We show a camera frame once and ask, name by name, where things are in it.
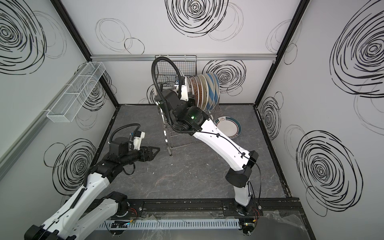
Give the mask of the white plate green emblem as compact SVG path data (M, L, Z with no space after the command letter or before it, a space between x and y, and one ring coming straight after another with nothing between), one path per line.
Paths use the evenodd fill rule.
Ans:
M188 76L185 76L186 86L188 87L188 93L193 94L194 90L192 87L192 82Z

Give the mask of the white plate red characters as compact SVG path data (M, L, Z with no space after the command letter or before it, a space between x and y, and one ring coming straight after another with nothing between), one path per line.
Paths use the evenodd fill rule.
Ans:
M191 76L190 77L190 80L191 80L191 84L192 84L192 88L193 88L193 92L194 92L194 96L195 96L195 99L196 99L196 105L198 106L198 103L199 103L199 97L198 97L198 85L197 85L197 82L196 82L196 79L194 78L194 76Z

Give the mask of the cream floral plate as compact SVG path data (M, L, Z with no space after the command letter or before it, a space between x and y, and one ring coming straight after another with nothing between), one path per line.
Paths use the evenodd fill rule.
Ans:
M208 77L207 74L203 74L203 76L206 79L206 86L207 86L207 105L206 105L206 109L207 109L207 111L209 111L210 108L211 108L211 105L212 105L211 89L210 89L210 85L209 85L210 78Z

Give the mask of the orange sunburst plate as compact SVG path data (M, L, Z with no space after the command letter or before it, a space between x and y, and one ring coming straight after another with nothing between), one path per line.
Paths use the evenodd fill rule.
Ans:
M203 110L206 111L206 105L207 105L207 86L206 86L206 79L203 75L200 75L200 79L202 82L202 88L203 88L203 96L204 96L204 101L203 101Z
M204 96L203 96L203 89L202 89L202 82L199 78L198 75L195 76L195 79L196 79L196 82L197 82L197 86L198 86L198 96L199 96L199 104L198 104L198 107L200 109L203 109L203 100L204 100Z

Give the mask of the blue striped plate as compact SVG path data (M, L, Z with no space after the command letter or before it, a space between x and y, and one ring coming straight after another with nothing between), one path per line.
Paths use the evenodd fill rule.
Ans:
M214 77L216 79L216 95L217 95L216 105L218 105L220 100L220 82L216 74L214 74Z
M216 82L216 77L214 74L208 73L208 75L210 76L211 81L213 83L212 89L213 89L214 97L213 97L213 103L211 106L211 110L213 110L216 107L217 102L218 102L218 95L217 95L217 91L216 91L217 82Z

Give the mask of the green rimmed white plate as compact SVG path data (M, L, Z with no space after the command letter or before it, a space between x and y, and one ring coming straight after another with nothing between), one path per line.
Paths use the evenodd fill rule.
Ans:
M242 133L241 124L232 117L219 117L215 120L215 125L230 139L237 138Z

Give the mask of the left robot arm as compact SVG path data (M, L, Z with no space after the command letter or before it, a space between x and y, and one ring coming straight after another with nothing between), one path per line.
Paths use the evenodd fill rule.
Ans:
M83 184L70 199L42 225L32 225L24 234L26 240L83 240L107 219L125 217L138 212L128 202L128 197L111 192L98 199L126 165L152 161L160 148L141 145L145 133L140 124L122 126L112 132L109 152L87 171Z

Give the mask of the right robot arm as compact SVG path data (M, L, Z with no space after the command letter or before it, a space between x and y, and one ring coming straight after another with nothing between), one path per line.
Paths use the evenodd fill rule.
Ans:
M158 81L159 63L168 63L178 79L178 90L163 89ZM246 216L255 210L252 199L254 190L250 182L252 168L257 165L258 153L248 151L227 137L210 117L196 106L194 97L185 90L185 77L169 58L155 58L151 66L156 89L155 101L165 115L168 125L177 133L188 134L204 142L219 154L230 166L226 180L234 187L236 208Z

